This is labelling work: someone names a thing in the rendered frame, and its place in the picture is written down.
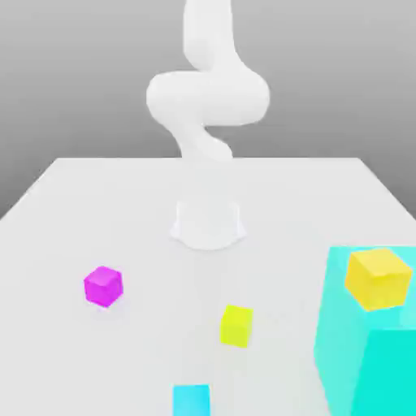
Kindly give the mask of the small lime yellow cube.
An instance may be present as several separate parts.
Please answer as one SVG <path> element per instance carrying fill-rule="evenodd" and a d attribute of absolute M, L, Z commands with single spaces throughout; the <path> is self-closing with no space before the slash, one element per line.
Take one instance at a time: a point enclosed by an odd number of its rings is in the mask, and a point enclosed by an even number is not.
<path fill-rule="evenodd" d="M 252 333 L 254 310 L 227 305 L 220 323 L 220 341 L 226 345 L 247 348 Z"/>

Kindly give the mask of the small magenta cube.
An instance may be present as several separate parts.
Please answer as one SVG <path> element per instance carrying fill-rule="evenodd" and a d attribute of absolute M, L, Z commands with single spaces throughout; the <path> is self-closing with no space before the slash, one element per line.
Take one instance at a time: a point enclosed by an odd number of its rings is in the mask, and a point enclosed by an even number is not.
<path fill-rule="evenodd" d="M 99 266 L 84 278 L 87 301 L 102 307 L 111 306 L 124 293 L 122 274 L 106 266 Z"/>

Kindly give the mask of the small golden yellow cube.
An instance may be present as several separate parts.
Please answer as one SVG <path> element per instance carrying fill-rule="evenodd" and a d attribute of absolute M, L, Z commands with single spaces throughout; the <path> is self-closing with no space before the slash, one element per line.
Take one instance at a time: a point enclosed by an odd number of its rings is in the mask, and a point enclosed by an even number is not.
<path fill-rule="evenodd" d="M 388 248 L 354 251 L 344 286 L 365 311 L 403 306 L 413 269 Z"/>

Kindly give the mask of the small light blue cube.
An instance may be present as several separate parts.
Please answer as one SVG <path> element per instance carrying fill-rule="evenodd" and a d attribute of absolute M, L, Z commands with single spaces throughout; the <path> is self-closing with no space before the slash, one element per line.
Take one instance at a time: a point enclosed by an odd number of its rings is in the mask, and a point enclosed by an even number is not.
<path fill-rule="evenodd" d="M 210 386 L 176 385 L 173 388 L 172 416 L 211 416 Z"/>

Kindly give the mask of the large turquoise box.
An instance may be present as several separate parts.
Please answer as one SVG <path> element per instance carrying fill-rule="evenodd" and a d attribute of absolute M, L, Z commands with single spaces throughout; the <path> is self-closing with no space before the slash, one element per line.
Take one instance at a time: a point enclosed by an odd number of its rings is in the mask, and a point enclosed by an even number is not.
<path fill-rule="evenodd" d="M 366 312 L 345 288 L 355 246 L 332 246 L 314 342 L 331 416 L 416 416 L 416 246 L 391 248 L 414 271 L 402 306 Z"/>

